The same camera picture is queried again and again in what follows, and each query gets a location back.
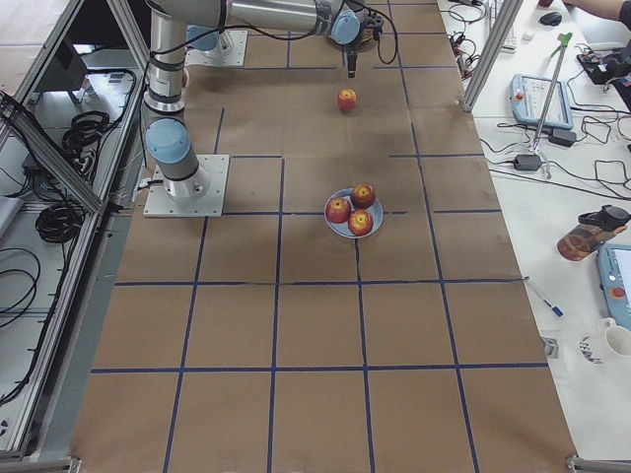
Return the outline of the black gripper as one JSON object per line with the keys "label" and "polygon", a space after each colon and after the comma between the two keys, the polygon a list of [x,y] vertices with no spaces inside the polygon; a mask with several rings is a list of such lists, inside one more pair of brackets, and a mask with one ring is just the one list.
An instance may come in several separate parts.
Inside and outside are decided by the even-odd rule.
{"label": "black gripper", "polygon": [[343,52],[347,63],[348,78],[356,77],[356,60],[360,49],[360,40],[355,38],[348,44],[343,46]]}

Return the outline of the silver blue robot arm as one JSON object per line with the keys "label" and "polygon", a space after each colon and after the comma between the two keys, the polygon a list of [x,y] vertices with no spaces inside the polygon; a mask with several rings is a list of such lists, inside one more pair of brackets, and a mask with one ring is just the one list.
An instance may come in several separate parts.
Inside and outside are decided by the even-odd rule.
{"label": "silver blue robot arm", "polygon": [[248,31],[326,35],[356,42],[363,19],[343,1],[152,1],[148,85],[141,120],[145,146],[167,196],[195,199],[211,185],[183,123],[187,65],[230,67],[243,62]]}

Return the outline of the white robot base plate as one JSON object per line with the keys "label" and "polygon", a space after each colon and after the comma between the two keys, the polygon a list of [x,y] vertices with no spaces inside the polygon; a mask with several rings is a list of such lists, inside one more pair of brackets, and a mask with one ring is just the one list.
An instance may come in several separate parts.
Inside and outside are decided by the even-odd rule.
{"label": "white robot base plate", "polygon": [[146,198],[144,216],[148,218],[221,217],[223,213],[229,155],[198,155],[199,167],[191,178],[168,179],[156,166]]}

